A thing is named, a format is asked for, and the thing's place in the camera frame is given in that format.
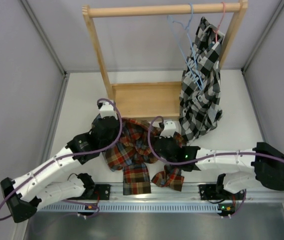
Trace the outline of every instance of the blue hanger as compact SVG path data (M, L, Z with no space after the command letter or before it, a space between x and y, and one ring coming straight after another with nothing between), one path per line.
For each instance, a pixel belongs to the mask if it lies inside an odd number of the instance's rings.
M196 79L192 68L189 66L189 64L188 64L188 62L187 62L186 56L185 56L185 54L184 54L184 52L183 52L183 50L182 50L182 47L181 47L181 44L180 44L180 42L179 42L179 40L178 40L177 34L176 34L176 32L174 31L174 29L173 29L173 23L180 24L180 25L184 28L184 30L186 30L187 38L188 38L188 40L189 40L189 42L190 42L190 44L191 44L192 55L193 55L193 58L194 58L195 74L198 76L198 78L199 78L199 80L200 80L200 83L201 83L201 84L199 84L198 81L196 81L196 84L197 84L199 90L202 91L202 90L204 89L203 81L202 81L202 78L201 78L201 74L200 74L200 73L198 72L198 70L197 70L197 63L196 63L196 57L195 57L196 54L195 54L195 51L194 51L194 49L193 49L193 44L192 44L191 37L190 37L190 35L188 34L188 32L189 32L189 27L190 27L190 23L191 23L192 18L193 18L193 5L190 4L190 6L191 6L192 12L191 12L191 18L189 19L189 21L188 21L188 23L187 23L187 26L184 26L184 24L183 24L182 22L180 22L180 21L176 21L171 15L168 15L168 16L167 16L167 21L168 21L168 23L169 23L169 25L170 25L171 31L172 31L172 33L173 33L173 35L174 35L174 37L175 37L175 40L176 40L176 42L177 42L178 47L180 48L180 51L181 51L181 53L182 53L182 55L183 55L183 58L184 58L184 60L185 60L185 62L186 62L187 67L188 67L188 69L190 69L193 78Z

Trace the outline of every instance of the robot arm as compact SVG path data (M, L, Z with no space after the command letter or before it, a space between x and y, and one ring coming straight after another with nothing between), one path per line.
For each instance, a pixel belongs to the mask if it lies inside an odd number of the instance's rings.
M232 194L247 188L264 186L268 189L284 191L284 164L255 155L241 155L245 153L260 153L284 160L284 154L265 142L258 142L256 147L238 150L233 155L230 151L211 150L198 146L179 147L173 139L176 126L173 121L164 123L160 138L155 142L154 150L161 157L173 163L201 159L194 163L178 165L180 169L191 171L206 171L219 169L224 172L218 176L217 191L225 190Z
M75 136L56 155L27 174L1 181L5 198L16 191L6 202L16 223L29 219L37 210L49 204L92 195L95 184L87 173L81 173L66 182L52 182L98 157L99 149L109 146L118 136L120 124L113 106L105 102L99 107L101 118L89 132Z

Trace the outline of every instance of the wooden frame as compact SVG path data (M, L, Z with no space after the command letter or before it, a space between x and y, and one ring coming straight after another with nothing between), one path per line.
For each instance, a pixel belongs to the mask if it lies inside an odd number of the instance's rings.
M239 0L239 2L236 3L225 4L225 11L227 13L233 13L233 17L223 40L220 67L222 67L225 62L236 33L244 18L246 9L247 0ZM90 8L88 5L85 5L82 8L82 12L97 56L107 96L109 99L116 102L121 115L123 117L137 119L150 119L158 115L170 119L178 118L179 94L181 91L180 81L110 84L93 18L190 14L190 5L112 8ZM193 4L193 12L195 14L222 13L223 4Z

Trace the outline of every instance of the plaid shirt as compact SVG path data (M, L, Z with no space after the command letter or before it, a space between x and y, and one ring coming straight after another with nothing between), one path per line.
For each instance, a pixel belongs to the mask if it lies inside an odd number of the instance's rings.
M191 53L187 57L193 72L194 61L197 62L197 70L203 80L203 91L200 91L196 84L199 78L192 79L191 70L187 65L182 75L179 122L182 126L182 136L187 141L215 129L217 121L222 116L222 109L219 106L219 55L224 35L219 32L217 42L214 42L215 32L213 30L216 30L216 27L202 17L193 43L197 59L194 59Z
M104 157L109 168L112 171L123 170L123 195L151 193L150 177L145 163L155 163L157 158L152 154L147 143L148 127L147 121L123 118L123 131L119 141L113 148L105 151ZM153 128L152 143L161 131L160 128ZM180 145L184 144L180 134L176 134L174 138ZM160 187L168 186L181 191L183 184L181 171L175 167L173 169L176 170L171 170L168 174L159 172L152 182Z

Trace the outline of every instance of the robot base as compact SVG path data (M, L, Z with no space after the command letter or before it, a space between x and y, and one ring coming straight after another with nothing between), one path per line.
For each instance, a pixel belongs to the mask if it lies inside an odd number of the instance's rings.
M200 196L201 200L203 201L208 201L208 200L232 200L232 193L225 191L225 190L220 190L217 192L216 190L216 184L201 184L199 185L199 190L200 190ZM242 200L244 197L244 192L241 193L240 191L238 193L234 194L235 200Z
M79 197L72 197L69 200L97 200L98 195L100 197L100 200L109 200L110 193L111 193L111 185L95 184L94 193L92 195L88 196L88 195L83 194Z
M9 177L1 181L1 187L4 197L7 197L13 190L13 181ZM7 200L7 206L12 214L14 222L21 223L37 212L35 202L26 202L20 199L20 197L15 193Z

